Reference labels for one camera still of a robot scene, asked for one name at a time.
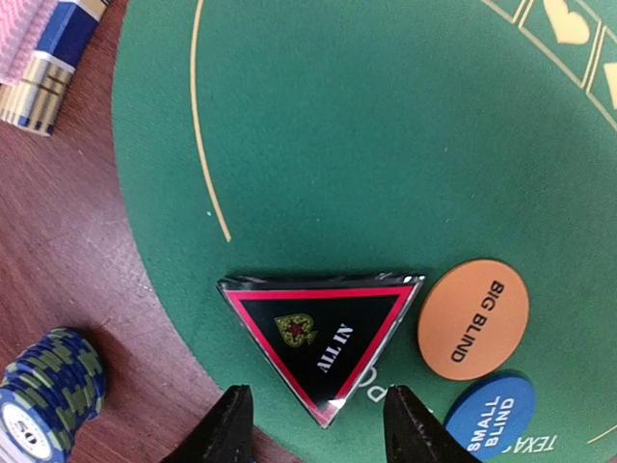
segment orange big blind button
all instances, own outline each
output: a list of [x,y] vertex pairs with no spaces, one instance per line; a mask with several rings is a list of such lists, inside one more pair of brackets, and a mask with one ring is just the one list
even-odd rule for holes
[[422,357],[439,376],[476,379],[503,365],[523,339],[529,295],[508,265],[474,260],[431,290],[418,323]]

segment green felt table surface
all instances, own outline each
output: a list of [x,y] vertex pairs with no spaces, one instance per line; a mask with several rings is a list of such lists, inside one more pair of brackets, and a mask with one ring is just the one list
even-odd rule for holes
[[[532,381],[538,407],[495,461],[613,456],[617,432],[589,442],[617,424],[617,4],[206,0],[199,128],[230,242],[194,130],[197,6],[131,1],[114,120],[149,277],[214,380],[250,384],[256,423],[307,462],[385,462],[384,388],[410,386],[443,419],[471,384],[419,354],[426,291],[461,262],[500,259],[531,298],[503,369]],[[226,275],[398,269],[425,273],[424,290],[326,431],[215,289]]]

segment blue poker chip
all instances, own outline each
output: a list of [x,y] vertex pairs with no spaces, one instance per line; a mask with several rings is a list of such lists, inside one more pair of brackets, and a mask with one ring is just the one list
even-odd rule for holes
[[44,345],[49,345],[50,343],[53,345],[53,348],[55,349],[54,352],[57,356],[66,362],[70,362],[70,368],[68,368],[68,370],[80,378],[80,383],[84,392],[91,391],[95,393],[95,396],[90,396],[90,393],[88,393],[88,399],[90,403],[94,405],[94,408],[89,416],[89,420],[93,420],[100,412],[99,407],[96,407],[96,404],[102,403],[102,399],[105,397],[107,389],[105,374],[99,372],[102,371],[102,367],[95,367],[81,360],[82,358],[85,358],[85,356],[93,355],[92,353],[84,350],[75,352],[67,345],[59,343],[57,340],[46,340],[43,342]]
[[67,463],[68,449],[63,448],[59,432],[49,425],[35,408],[34,400],[25,393],[0,388],[0,420],[13,444],[35,461]]
[[52,340],[47,338],[43,338],[36,346],[39,352],[45,352],[45,355],[49,359],[54,359],[56,364],[60,364],[62,370],[66,372],[66,374],[71,378],[72,382],[81,385],[82,387],[86,387],[86,381],[81,374],[81,371],[77,371],[75,369],[75,364],[78,363],[78,359],[76,356],[61,356],[59,355],[55,349],[58,346],[54,344]]
[[[57,432],[58,440],[63,448],[70,449],[72,447],[75,442],[74,432],[68,427],[68,424],[62,420],[61,416],[56,411],[56,407],[53,402],[49,400],[48,396],[44,396],[40,391],[34,391],[33,388],[18,378],[13,378],[11,383],[3,386],[3,389],[12,392],[21,392],[31,398],[34,402],[33,409]],[[40,404],[41,400],[45,403],[44,406]]]
[[527,430],[536,410],[531,383],[516,375],[479,382],[454,405],[445,429],[480,461],[500,455]]
[[87,417],[90,415],[90,410],[80,410],[73,403],[73,401],[64,395],[64,392],[68,392],[70,395],[74,395],[77,392],[75,380],[70,379],[68,376],[67,368],[61,368],[56,370],[52,367],[41,368],[39,365],[42,360],[36,356],[35,352],[27,352],[22,355],[17,361],[17,368],[19,371],[32,374],[35,378],[39,379],[41,383],[45,384],[50,390],[54,391],[57,395],[61,395],[65,402],[68,404],[69,409],[77,417]]
[[[53,354],[64,362],[70,362],[71,367],[79,371],[79,374],[76,374],[76,376],[79,376],[83,387],[86,386],[84,381],[87,376],[105,377],[102,365],[93,366],[82,360],[85,356],[93,356],[98,359],[98,354],[92,350],[88,342],[79,342],[74,338],[59,338],[50,335],[44,338],[40,344],[48,346],[53,350]],[[104,383],[102,383],[101,389],[103,392],[105,391],[106,385]]]
[[[28,392],[28,389],[34,390],[47,403],[47,406],[56,412],[56,415],[58,409],[65,411],[70,410],[68,402],[62,395],[58,395],[53,389],[47,388],[34,375],[26,372],[7,371],[2,387],[7,385],[18,387],[26,393]],[[63,427],[65,427],[67,431],[70,431],[68,423],[64,422],[61,416],[58,416],[58,418],[63,422]]]
[[82,361],[82,359],[91,357],[98,360],[98,354],[95,351],[91,351],[92,347],[89,346],[90,344],[87,342],[79,342],[74,338],[59,337],[53,334],[45,337],[39,343],[41,349],[52,351],[51,354],[54,357],[65,363],[67,373],[78,378],[88,403],[92,405],[88,420],[93,420],[100,413],[107,385],[101,364],[93,366]]

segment wooden surface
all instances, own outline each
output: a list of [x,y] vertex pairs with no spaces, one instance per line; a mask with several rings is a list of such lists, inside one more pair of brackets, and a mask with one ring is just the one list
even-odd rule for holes
[[[126,3],[96,31],[52,138],[0,124],[0,367],[51,328],[91,331],[110,392],[76,463],[158,462],[219,396],[152,291],[122,205],[111,90]],[[256,437],[259,463],[299,461]]]

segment triangular all in button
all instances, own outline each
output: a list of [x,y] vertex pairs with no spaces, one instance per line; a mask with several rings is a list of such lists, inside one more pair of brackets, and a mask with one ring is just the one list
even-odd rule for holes
[[224,279],[218,287],[266,358],[323,427],[358,388],[423,276],[309,282]]

